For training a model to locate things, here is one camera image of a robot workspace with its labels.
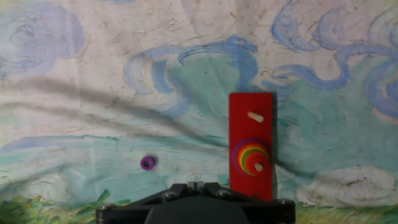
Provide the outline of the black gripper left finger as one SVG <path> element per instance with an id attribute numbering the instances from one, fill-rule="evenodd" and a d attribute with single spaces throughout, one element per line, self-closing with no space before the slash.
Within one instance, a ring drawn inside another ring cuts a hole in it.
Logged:
<path id="1" fill-rule="evenodd" d="M 195 190 L 196 183 L 188 182 L 187 184 L 173 184 L 170 188 L 148 196 L 143 199 L 144 205 L 158 205 L 171 202 L 176 199 L 188 197 Z"/>

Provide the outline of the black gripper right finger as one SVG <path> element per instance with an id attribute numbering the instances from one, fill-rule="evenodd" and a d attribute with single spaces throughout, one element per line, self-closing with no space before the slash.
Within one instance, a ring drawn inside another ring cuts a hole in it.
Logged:
<path id="1" fill-rule="evenodd" d="M 200 205 L 242 205 L 248 203 L 249 199 L 222 187 L 217 182 L 196 182 L 195 183 L 195 203 Z"/>

